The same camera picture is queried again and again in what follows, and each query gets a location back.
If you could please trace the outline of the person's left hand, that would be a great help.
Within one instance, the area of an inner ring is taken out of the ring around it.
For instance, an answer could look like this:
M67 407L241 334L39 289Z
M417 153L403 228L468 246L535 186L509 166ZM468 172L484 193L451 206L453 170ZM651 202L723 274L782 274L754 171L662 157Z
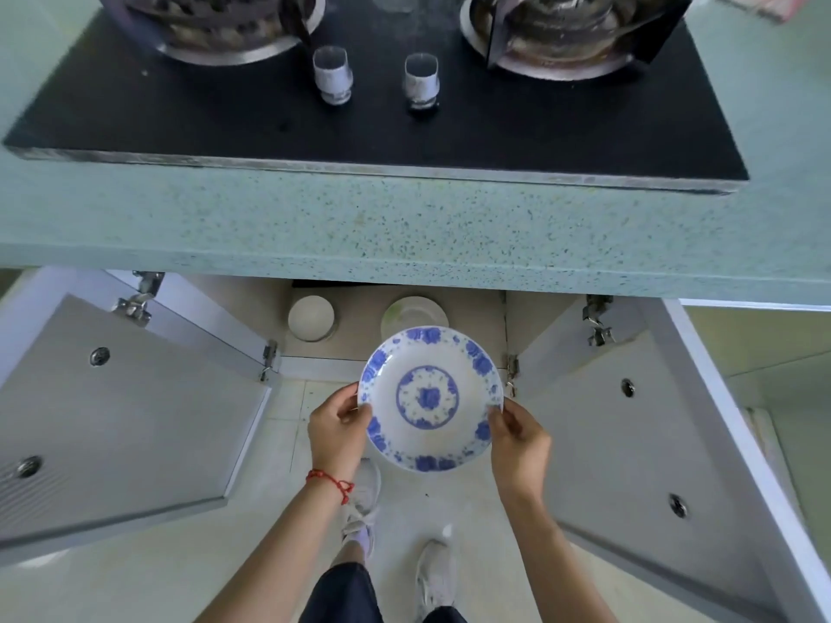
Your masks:
M310 415L307 425L313 471L338 482L352 482L367 443L368 427L343 423L343 415L359 406L358 382L332 393Z

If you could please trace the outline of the person's right hand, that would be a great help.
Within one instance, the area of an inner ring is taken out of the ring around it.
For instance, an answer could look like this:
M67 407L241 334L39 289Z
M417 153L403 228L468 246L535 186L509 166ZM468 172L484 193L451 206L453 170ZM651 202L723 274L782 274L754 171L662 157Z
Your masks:
M536 418L511 398L504 410L514 416L514 439L492 443L491 463L504 505L542 502L553 441Z

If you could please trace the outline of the blue floral white plate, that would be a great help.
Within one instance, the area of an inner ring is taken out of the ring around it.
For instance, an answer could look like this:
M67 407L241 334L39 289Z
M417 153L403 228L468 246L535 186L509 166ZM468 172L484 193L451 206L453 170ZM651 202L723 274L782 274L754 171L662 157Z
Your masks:
M371 407L368 439L385 459L410 472L447 472L489 448L489 411L503 407L504 386L497 365L469 336L417 326L373 352L358 403Z

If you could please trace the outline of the person's right forearm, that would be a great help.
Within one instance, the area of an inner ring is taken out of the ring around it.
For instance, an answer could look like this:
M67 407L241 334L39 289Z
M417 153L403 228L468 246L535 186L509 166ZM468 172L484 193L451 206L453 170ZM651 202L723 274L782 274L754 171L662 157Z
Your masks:
M501 492L542 623L618 623L543 501Z

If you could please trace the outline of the person's left forearm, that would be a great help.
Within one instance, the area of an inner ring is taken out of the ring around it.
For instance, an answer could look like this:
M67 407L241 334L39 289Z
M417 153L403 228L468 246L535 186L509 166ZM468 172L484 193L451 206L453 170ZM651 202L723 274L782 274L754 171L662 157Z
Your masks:
M353 482L311 470L302 489L193 623L288 623Z

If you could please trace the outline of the white sneaker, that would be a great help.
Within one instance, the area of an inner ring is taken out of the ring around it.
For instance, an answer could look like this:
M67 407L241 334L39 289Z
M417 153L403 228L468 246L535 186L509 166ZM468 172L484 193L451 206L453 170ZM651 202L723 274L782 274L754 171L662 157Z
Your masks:
M368 457L360 460L355 488L341 511L341 542L361 547L363 561L373 553L376 543L376 521L379 511L381 475L379 467Z
M450 541L431 538L421 549L415 570L415 623L461 623L458 573Z

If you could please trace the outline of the plain white bowl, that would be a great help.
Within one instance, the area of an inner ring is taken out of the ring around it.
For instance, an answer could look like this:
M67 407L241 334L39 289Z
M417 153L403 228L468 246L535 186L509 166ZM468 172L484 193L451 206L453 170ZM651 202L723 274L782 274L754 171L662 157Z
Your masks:
M302 297L289 310L287 328L294 338L305 343L326 340L338 328L335 307L320 295Z

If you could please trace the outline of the plain white plate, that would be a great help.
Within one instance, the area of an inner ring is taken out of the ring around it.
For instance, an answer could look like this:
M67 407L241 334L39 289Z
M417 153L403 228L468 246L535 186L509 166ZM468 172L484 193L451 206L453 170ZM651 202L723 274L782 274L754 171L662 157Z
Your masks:
M449 327L443 308L430 298L410 295L391 303L380 319L380 340L416 327Z

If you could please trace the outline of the white cabinet door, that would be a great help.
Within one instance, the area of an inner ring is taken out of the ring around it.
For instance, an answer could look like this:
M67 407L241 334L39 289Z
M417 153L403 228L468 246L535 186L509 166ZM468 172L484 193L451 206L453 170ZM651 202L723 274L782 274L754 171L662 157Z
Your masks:
M614 376L574 372L522 394L516 378L516 397L554 437L549 510L573 543L712 620L831 623L831 576L784 470L684 305L617 299L654 345L632 398ZM671 492L688 519L670 511Z
M216 304L112 313L129 271L0 271L0 567L223 507L276 387L269 339ZM90 353L110 349L104 366ZM33 477L16 465L43 457Z

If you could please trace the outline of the kitchen base cabinet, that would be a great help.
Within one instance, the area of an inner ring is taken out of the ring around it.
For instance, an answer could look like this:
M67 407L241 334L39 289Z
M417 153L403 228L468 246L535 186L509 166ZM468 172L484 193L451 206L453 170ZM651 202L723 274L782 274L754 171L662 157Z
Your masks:
M324 340L303 342L287 325L289 309L305 296L320 295L335 313L335 330ZM653 341L636 312L625 324L625 302L608 312L614 342L587 344L591 327L581 313L581 295L498 292L437 286L327 286L302 289L288 280L241 276L167 273L156 303L194 324L216 326L209 302L262 339L277 342L278 374L288 380L328 387L355 383L376 348L410 327L441 324L428 315L390 309L424 297L441 308L450 328L477 343L492 359L502 380L519 377L519 393L535 393L577 372L590 378L638 381L653 360Z

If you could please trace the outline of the dark blue trousers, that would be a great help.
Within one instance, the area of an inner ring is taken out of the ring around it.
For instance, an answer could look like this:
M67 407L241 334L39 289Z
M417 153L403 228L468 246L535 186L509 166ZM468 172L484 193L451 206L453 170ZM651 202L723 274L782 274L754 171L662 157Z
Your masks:
M366 568L347 562L327 570L298 623L385 623Z

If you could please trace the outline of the black glass gas stove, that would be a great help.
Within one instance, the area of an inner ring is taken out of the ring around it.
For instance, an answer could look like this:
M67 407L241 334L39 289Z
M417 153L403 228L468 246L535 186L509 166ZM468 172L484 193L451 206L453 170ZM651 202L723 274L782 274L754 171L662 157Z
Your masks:
M233 67L151 54L100 11L3 143L20 157L729 193L750 175L681 20L645 67L581 81L487 69L462 0L393 16L327 0L317 43L348 52L331 106L302 47ZM438 105L411 112L404 62L439 60Z

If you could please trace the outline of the silver stove knob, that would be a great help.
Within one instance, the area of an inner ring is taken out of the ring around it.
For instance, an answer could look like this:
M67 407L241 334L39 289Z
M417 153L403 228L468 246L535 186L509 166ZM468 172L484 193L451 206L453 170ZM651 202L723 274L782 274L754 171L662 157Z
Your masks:
M404 62L402 87L406 106L411 112L435 108L441 91L438 58L426 52L408 55Z
M342 106L351 99L354 83L348 52L335 45L317 48L312 55L314 82L323 101Z

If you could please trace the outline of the round metal stove burner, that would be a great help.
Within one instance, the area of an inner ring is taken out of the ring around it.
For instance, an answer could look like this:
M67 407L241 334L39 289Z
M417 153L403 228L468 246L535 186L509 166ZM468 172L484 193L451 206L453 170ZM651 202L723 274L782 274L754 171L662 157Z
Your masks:
M327 0L98 0L130 39L202 67L265 61L310 47Z
M545 81L645 67L692 0L464 0L461 32L486 67Z

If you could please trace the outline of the red packet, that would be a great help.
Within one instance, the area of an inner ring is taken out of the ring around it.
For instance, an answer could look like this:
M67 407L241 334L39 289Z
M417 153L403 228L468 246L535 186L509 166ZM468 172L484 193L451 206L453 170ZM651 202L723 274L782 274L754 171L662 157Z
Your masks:
M720 0L779 23L789 21L807 0Z

